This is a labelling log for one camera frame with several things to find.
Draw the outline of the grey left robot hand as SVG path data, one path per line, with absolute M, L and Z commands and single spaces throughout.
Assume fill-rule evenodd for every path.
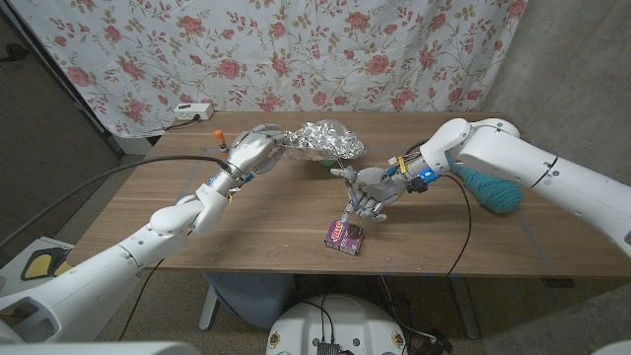
M 225 192 L 241 186 L 250 174 L 269 172 L 289 143 L 288 135 L 275 123 L 262 123 L 242 132 L 230 147 L 227 167 L 216 174 L 214 189 Z

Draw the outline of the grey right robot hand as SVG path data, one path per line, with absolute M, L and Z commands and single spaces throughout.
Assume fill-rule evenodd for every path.
M 344 178 L 349 193 L 349 201 L 341 216 L 341 222 L 347 223 L 352 214 L 360 219 L 371 219 L 382 222 L 387 215 L 382 210 L 397 201 L 404 192 L 414 191 L 417 187 L 425 187 L 421 177 L 403 173 L 400 168 L 388 170 L 371 167 L 355 171 L 351 166 L 341 169 L 330 169 L 336 177 Z

